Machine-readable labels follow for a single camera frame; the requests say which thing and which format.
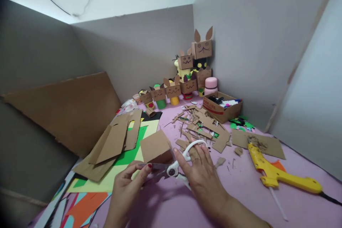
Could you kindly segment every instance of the cardboard sheet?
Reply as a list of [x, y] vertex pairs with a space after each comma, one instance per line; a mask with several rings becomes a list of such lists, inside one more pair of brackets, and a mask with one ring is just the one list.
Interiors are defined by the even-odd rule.
[[278, 139], [254, 133], [232, 130], [233, 144], [248, 149], [248, 137], [262, 153], [285, 159], [281, 143]]
[[86, 157], [121, 107], [107, 73], [3, 95], [79, 157]]
[[173, 157], [171, 153], [171, 143], [159, 130], [140, 142], [144, 162], [150, 163], [168, 163]]

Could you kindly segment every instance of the scissors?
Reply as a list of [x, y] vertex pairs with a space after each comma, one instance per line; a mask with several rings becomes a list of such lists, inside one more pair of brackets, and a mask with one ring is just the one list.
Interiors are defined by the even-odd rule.
[[[191, 161], [190, 156], [188, 156], [188, 152], [191, 149], [191, 147], [193, 147], [195, 144], [205, 144], [207, 147], [207, 143], [203, 140], [196, 140], [192, 143], [190, 143], [187, 148], [185, 149], [185, 151], [183, 152], [183, 157], [185, 158], [186, 161]], [[152, 164], [152, 170], [159, 170], [160, 172], [154, 176], [153, 178], [151, 178], [150, 180], [146, 181], [142, 186], [147, 186], [153, 183], [157, 183], [158, 181], [160, 181], [160, 179], [162, 177], [164, 177], [165, 179], [173, 176], [178, 180], [181, 180], [182, 182], [184, 182], [184, 184], [186, 185], [186, 187], [189, 188], [189, 190], [191, 190], [190, 185], [189, 185], [189, 181], [186, 178], [185, 175], [183, 175], [182, 173], [178, 172], [178, 168], [179, 168], [179, 164], [178, 161], [173, 162], [171, 165], [167, 165], [167, 164], [158, 164], [158, 163], [151, 163]], [[147, 163], [142, 163], [139, 164], [139, 166], [144, 167], [146, 166]]]

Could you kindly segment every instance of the white scissors handle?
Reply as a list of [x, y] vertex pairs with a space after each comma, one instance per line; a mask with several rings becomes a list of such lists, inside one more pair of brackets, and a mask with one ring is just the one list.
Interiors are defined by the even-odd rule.
[[[207, 147], [207, 143], [203, 140], [196, 140], [192, 143], [190, 143], [187, 148], [185, 149], [185, 151], [183, 152], [183, 157], [185, 158], [186, 161], [191, 161], [190, 156], [188, 156], [188, 152], [191, 149], [191, 147], [193, 147], [195, 144], [200, 144], [200, 143], [204, 143]], [[186, 178], [186, 176], [184, 176], [183, 174], [178, 172], [178, 167], [179, 167], [179, 163], [178, 161], [175, 161], [173, 164], [171, 164], [168, 168], [167, 168], [167, 175], [168, 176], [173, 176], [175, 178], [177, 178], [178, 180], [181, 180], [184, 182], [184, 184], [186, 185], [186, 187], [189, 188], [189, 190], [191, 190], [190, 185], [189, 185], [189, 181]]]

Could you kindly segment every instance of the green cylinder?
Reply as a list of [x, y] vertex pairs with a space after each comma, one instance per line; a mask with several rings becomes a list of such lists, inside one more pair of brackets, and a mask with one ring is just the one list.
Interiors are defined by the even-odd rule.
[[158, 106], [158, 109], [164, 109], [166, 107], [166, 101], [165, 100], [156, 101], [156, 104]]

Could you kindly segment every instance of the pink thermos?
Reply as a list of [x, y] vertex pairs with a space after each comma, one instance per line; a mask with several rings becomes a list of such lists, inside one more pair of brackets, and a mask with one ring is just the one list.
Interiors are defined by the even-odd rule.
[[204, 95], [211, 94], [217, 91], [217, 78], [210, 77], [206, 79], [206, 87], [204, 88]]

